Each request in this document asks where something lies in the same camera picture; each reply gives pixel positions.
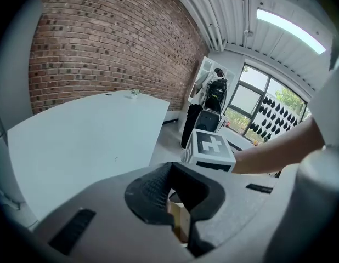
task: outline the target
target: tree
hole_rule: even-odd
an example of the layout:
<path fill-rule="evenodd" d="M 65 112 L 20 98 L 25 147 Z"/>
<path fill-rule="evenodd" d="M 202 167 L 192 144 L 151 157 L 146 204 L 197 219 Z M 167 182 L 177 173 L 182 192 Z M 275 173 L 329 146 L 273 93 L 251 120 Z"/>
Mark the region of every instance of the tree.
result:
<path fill-rule="evenodd" d="M 275 91 L 275 97 L 300 115 L 304 102 L 291 90 L 282 87 L 281 91 Z"/>

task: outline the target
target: small object on table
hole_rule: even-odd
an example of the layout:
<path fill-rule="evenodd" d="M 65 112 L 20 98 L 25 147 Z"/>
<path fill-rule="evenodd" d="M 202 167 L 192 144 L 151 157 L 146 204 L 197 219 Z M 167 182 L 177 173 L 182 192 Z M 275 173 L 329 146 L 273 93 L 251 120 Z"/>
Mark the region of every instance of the small object on table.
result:
<path fill-rule="evenodd" d="M 132 94 L 131 98 L 136 99 L 138 97 L 138 95 L 140 94 L 140 91 L 138 89 L 132 89 L 131 94 Z"/>
<path fill-rule="evenodd" d="M 235 165 L 233 152 L 224 137 L 210 131 L 193 129 L 185 152 L 185 163 L 231 172 Z"/>

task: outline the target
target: pipe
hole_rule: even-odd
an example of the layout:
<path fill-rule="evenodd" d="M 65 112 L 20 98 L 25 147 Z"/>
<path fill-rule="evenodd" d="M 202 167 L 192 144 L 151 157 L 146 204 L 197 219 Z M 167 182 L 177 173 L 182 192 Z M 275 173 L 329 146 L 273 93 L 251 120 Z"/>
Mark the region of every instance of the pipe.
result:
<path fill-rule="evenodd" d="M 219 26 L 218 26 L 218 23 L 217 23 L 217 19 L 216 19 L 216 16 L 213 12 L 213 9 L 212 9 L 212 5 L 210 4 L 209 0 L 203 0 L 205 6 L 206 6 L 206 9 L 208 11 L 208 15 L 210 16 L 211 20 L 212 20 L 212 25 L 216 31 L 216 35 L 217 35 L 217 38 L 218 38 L 218 44 L 219 44 L 219 47 L 221 49 L 221 52 L 224 50 L 223 48 L 223 44 L 222 44 L 222 36 L 221 36 L 221 32 L 219 30 Z"/>
<path fill-rule="evenodd" d="M 204 12 L 204 9 L 202 8 L 202 6 L 200 5 L 200 2 L 198 0 L 192 0 L 193 3 L 195 4 L 196 8 L 198 9 L 200 15 L 202 16 L 202 19 L 204 20 L 204 23 L 205 23 L 205 26 L 207 27 L 208 29 L 208 32 L 211 36 L 211 39 L 212 39 L 212 43 L 213 43 L 213 46 L 214 46 L 214 49 L 216 51 L 218 51 L 218 47 L 217 47 L 217 42 L 216 42 L 216 38 L 213 34 L 213 30 L 212 30 L 212 27 L 211 27 L 211 24 L 208 22 L 207 20 L 207 17 L 206 17 L 206 14 Z"/>
<path fill-rule="evenodd" d="M 185 1 L 192 8 L 193 12 L 198 16 L 199 20 L 201 20 L 200 19 L 200 15 L 197 13 L 197 11 L 196 11 L 195 7 L 193 6 L 193 4 L 191 3 L 191 1 L 190 0 L 185 0 Z M 210 43 L 211 48 L 213 48 L 213 44 L 212 44 L 212 41 L 211 41 L 211 38 L 210 38 L 208 32 L 206 31 L 205 34 L 206 34 L 206 37 L 207 37 L 207 39 L 208 39 L 208 41 Z"/>

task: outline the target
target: white table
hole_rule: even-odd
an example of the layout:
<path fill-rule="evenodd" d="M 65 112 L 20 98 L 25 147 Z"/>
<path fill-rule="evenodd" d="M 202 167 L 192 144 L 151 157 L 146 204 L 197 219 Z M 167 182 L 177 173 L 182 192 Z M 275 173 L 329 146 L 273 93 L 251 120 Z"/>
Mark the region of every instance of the white table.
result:
<path fill-rule="evenodd" d="M 149 165 L 169 103 L 108 94 L 56 106 L 9 130 L 13 171 L 38 220 L 96 181 Z"/>

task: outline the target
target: floor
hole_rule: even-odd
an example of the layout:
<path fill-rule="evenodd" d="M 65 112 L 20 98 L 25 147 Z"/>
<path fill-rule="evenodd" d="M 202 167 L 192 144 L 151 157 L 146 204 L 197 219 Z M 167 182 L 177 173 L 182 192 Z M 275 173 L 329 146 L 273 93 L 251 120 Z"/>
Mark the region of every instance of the floor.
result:
<path fill-rule="evenodd" d="M 182 135 L 178 132 L 177 122 L 163 125 L 150 165 L 180 161 L 181 155 L 185 152 L 180 146 L 181 139 Z"/>

